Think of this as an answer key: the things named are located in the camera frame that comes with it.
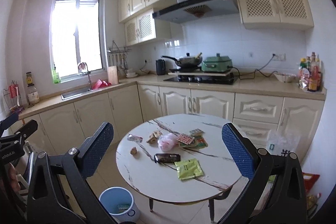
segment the green plastic bag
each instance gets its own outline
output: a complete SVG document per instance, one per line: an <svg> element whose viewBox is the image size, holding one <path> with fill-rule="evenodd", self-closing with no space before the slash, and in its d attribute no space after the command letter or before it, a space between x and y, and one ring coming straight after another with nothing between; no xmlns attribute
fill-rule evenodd
<svg viewBox="0 0 336 224"><path fill-rule="evenodd" d="M177 176L180 180L192 179L204 175L197 159L175 162Z"/></svg>

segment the faucet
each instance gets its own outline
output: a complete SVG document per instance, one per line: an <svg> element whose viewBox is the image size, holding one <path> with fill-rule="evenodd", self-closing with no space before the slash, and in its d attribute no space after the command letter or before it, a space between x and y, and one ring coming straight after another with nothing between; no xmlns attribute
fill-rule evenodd
<svg viewBox="0 0 336 224"><path fill-rule="evenodd" d="M81 62L81 63L78 63L78 71L80 71L80 75L87 75L87 77L89 78L89 84L91 86L92 84L92 81L91 81L91 78L90 78L90 74L91 74L91 71L89 71L89 69L87 68L87 63L86 62Z"/></svg>

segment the table leg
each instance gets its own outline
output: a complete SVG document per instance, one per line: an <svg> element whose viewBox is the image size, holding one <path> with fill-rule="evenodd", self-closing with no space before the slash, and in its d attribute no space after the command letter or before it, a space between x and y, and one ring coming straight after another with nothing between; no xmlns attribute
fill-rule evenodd
<svg viewBox="0 0 336 224"><path fill-rule="evenodd" d="M154 200L152 200L151 198L149 199L149 209L150 209L150 212L153 212L153 203L154 203Z"/></svg>
<svg viewBox="0 0 336 224"><path fill-rule="evenodd" d="M214 222L214 218L215 218L215 201L214 199L209 199L209 212L210 212L210 220L211 223L215 223Z"/></svg>

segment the marble tabletop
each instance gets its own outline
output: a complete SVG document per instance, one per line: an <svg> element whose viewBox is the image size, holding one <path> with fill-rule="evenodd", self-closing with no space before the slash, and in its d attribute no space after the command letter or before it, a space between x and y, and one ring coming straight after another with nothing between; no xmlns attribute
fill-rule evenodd
<svg viewBox="0 0 336 224"><path fill-rule="evenodd" d="M119 172L134 190L165 203L195 203L220 195L241 177L221 138L221 129L228 122L220 117L203 114L176 114L145 122L129 132L143 137L142 143L127 140L128 135L120 141L116 151ZM155 130L178 135L196 128L204 131L203 137L208 147L175 147L166 152L180 154L181 160L196 158L199 161L204 175L181 181L174 164L154 162L155 154L165 152L158 148L157 143L150 145L146 141ZM130 154L132 147L138 150L134 156Z"/></svg>

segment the sink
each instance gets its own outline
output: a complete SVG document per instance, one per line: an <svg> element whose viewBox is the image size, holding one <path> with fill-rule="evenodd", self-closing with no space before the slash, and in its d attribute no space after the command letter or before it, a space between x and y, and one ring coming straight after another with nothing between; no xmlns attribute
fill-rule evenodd
<svg viewBox="0 0 336 224"><path fill-rule="evenodd" d="M70 91L70 92L63 93L61 95L61 97L62 97L62 100L66 100L66 99L70 99L70 98L80 96L80 95L85 94L85 93L90 92L90 91L92 91L92 89L81 88L81 89L78 89L78 90L73 90L73 91Z"/></svg>

